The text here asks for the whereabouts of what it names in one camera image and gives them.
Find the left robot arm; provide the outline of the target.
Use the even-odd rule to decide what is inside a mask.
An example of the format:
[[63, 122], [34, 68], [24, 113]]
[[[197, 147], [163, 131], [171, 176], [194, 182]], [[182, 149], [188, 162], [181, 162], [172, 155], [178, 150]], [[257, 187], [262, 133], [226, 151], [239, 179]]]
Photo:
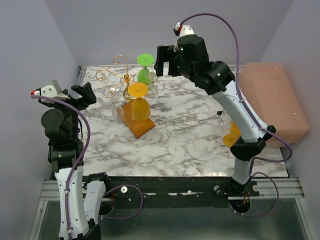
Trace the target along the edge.
[[57, 80], [40, 85], [35, 92], [39, 103], [49, 107], [41, 117], [41, 125], [49, 139], [48, 161], [57, 181], [60, 203], [60, 240], [99, 240], [102, 237], [98, 216], [102, 198], [111, 185], [106, 173], [88, 176], [83, 183], [84, 153], [89, 145], [79, 138], [81, 113], [97, 98], [88, 82], [71, 89], [80, 95], [73, 98], [62, 90]]

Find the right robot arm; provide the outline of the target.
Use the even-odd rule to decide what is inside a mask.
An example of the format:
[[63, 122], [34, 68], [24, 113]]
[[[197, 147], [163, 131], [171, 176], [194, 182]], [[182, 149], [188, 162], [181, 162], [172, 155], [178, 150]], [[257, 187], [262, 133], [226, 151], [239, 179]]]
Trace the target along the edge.
[[248, 190], [253, 158], [261, 153], [266, 142], [276, 132], [273, 125], [266, 125], [250, 104], [240, 98], [235, 75], [222, 61], [210, 61], [205, 41], [195, 34], [177, 40], [177, 45], [157, 47], [154, 69], [158, 77], [163, 76], [164, 64], [168, 62], [168, 75], [184, 76], [213, 97], [230, 116], [240, 131], [240, 137], [231, 146], [235, 157], [233, 181], [230, 191], [241, 196]]

